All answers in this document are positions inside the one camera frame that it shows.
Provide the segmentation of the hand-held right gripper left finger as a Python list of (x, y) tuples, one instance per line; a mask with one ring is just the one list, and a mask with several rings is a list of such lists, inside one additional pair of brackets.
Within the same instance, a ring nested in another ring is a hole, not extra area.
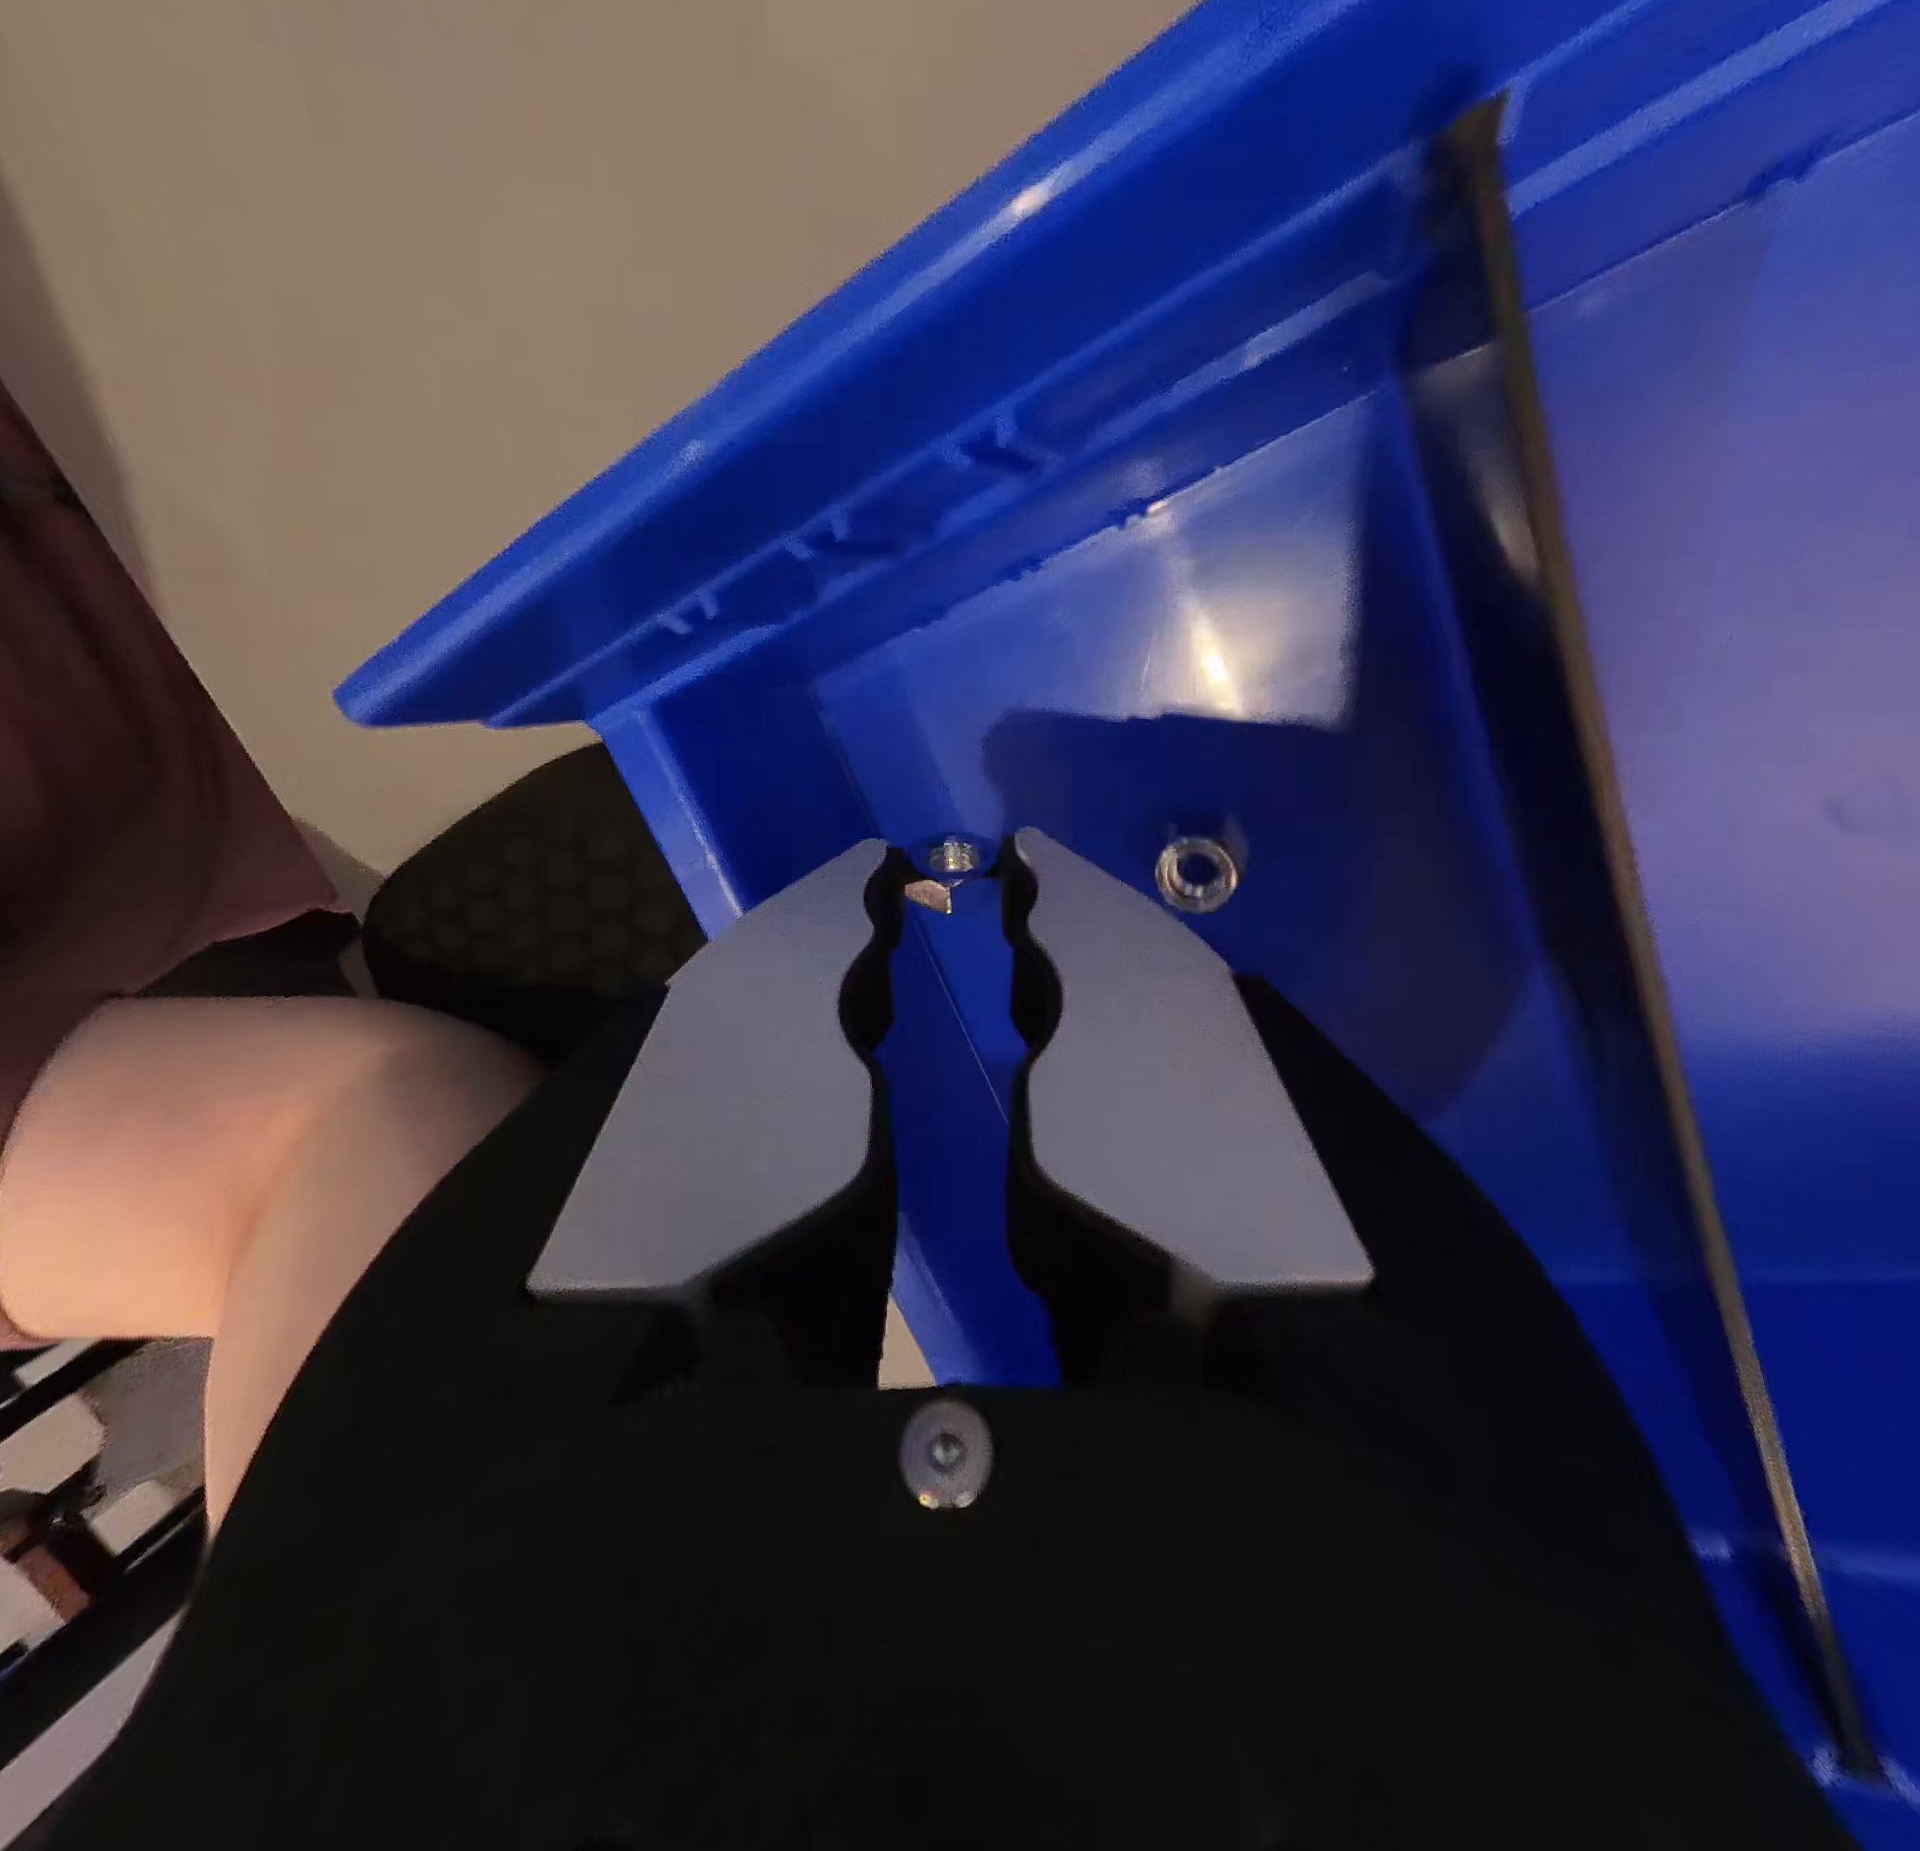
[(875, 1384), (899, 1242), (880, 1046), (904, 854), (863, 840), (668, 983), (530, 1296), (766, 1326), (807, 1384)]

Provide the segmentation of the person's right forearm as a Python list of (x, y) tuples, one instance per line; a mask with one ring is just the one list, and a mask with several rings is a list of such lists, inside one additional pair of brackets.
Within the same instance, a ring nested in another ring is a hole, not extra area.
[(4, 1320), (39, 1340), (208, 1338), (220, 1530), (336, 1310), (542, 1078), (507, 1039), (384, 1001), (98, 1006), (4, 1139)]

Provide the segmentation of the blue plastic parts bin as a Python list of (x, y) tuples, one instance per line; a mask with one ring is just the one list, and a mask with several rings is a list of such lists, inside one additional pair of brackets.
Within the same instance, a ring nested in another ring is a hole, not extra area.
[[(1918, 0), (1207, 0), (339, 686), (593, 724), (721, 929), (1038, 826), (1267, 978), (1611, 1367), (1863, 1846), (1916, 1846)], [(1895, 1792), (1846, 1783), (1646, 1297), (1399, 378), (1501, 153), (1596, 682), (1767, 1382)]]

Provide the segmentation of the black chair base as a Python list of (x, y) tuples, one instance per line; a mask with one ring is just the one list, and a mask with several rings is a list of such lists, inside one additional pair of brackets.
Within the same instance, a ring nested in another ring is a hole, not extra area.
[(184, 1604), (205, 1542), (205, 1340), (2, 1363), (2, 1762)]

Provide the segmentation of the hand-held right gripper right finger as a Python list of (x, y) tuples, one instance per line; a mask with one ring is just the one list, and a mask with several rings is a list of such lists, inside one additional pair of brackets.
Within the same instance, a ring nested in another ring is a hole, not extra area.
[(1367, 1294), (1377, 1262), (1228, 962), (1038, 829), (1003, 854), (1006, 1239), (1066, 1384), (1140, 1329)]

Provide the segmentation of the silver hex nut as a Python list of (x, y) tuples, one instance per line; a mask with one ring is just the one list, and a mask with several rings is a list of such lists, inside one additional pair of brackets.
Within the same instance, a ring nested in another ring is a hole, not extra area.
[(968, 831), (932, 833), (910, 843), (907, 854), (910, 863), (907, 900), (940, 916), (953, 914), (962, 888), (993, 868), (989, 841)]
[(1179, 919), (1210, 919), (1240, 892), (1245, 835), (1233, 819), (1166, 823), (1156, 854), (1156, 892)]

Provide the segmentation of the dark bin divider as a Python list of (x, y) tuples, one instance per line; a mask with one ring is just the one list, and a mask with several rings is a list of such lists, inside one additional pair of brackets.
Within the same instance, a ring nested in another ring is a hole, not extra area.
[(1399, 378), (1529, 903), (1646, 1297), (1748, 1532), (1837, 1774), (1891, 1793), (1767, 1382), (1646, 901), (1523, 301), (1510, 92), (1424, 145)]

